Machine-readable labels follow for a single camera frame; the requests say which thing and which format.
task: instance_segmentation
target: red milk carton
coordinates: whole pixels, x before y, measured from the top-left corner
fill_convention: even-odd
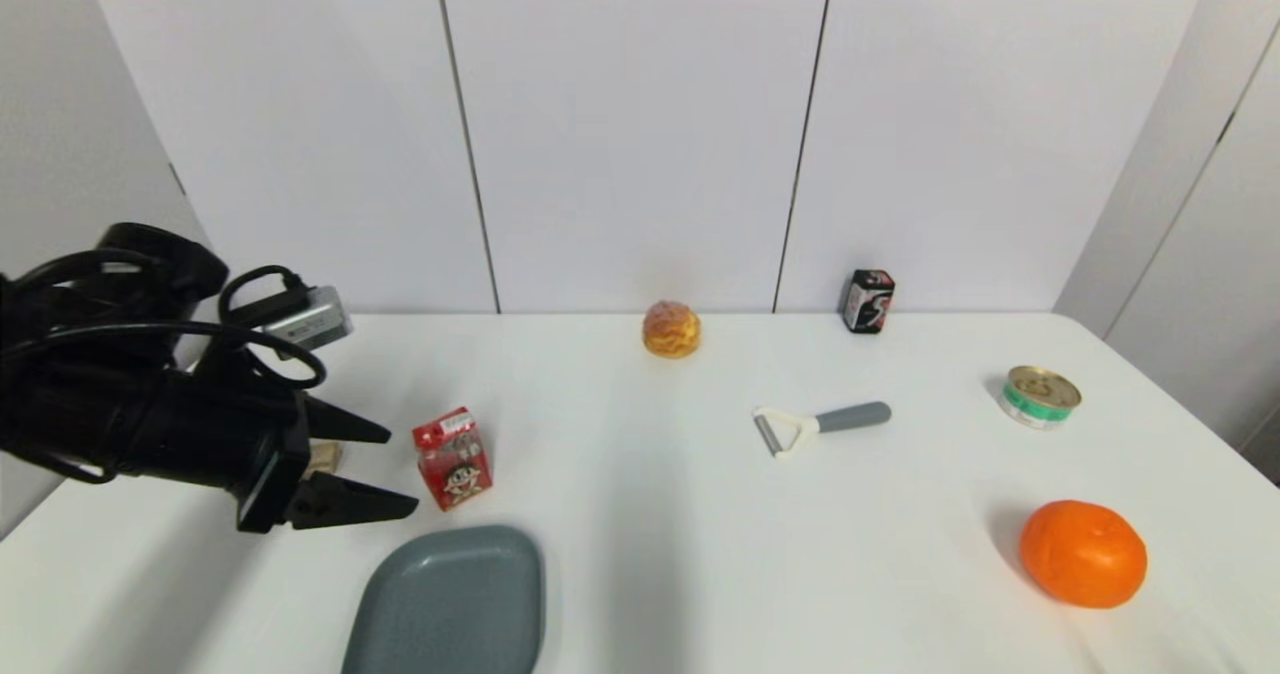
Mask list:
[[[417,469],[440,512],[448,512],[493,486],[476,419],[466,405],[413,428]]]

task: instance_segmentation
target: white table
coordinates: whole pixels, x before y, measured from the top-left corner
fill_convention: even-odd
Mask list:
[[[411,518],[265,537],[232,498],[64,483],[0,544],[0,670],[338,671],[364,584],[417,535],[516,524],[547,565],[539,673],[1280,671],[1280,492],[1078,324],[1055,315],[708,315],[690,359],[639,317],[361,317],[319,393],[397,434],[342,474]],[[1015,364],[1068,375],[1062,431],[993,400]],[[754,405],[882,399],[891,423],[767,455]],[[497,486],[430,501],[408,428],[470,405]],[[1050,601],[1025,515],[1079,498],[1146,538],[1121,609]]]

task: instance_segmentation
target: peeler blade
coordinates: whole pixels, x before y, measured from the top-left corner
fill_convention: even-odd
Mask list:
[[[755,414],[755,428],[759,428],[760,436],[764,437],[764,446],[769,448],[769,454],[773,457],[782,451],[782,445],[778,443],[778,437],[773,434],[773,427],[771,427],[768,418],[764,414]]]

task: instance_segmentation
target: tin can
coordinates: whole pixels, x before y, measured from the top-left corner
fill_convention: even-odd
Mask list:
[[[1000,408],[1034,428],[1059,428],[1080,405],[1080,390],[1061,373],[1039,367],[1009,370]]]
[[[448,512],[493,486],[489,455],[466,405],[413,428],[417,469],[440,512]]]
[[[893,301],[893,278],[883,269],[859,269],[845,294],[845,326],[855,335],[878,335]]]

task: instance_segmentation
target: orange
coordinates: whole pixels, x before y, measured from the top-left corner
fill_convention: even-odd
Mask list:
[[[1053,599],[1111,609],[1147,577],[1147,545],[1124,515],[1084,501],[1039,506],[1023,528],[1023,565]]]

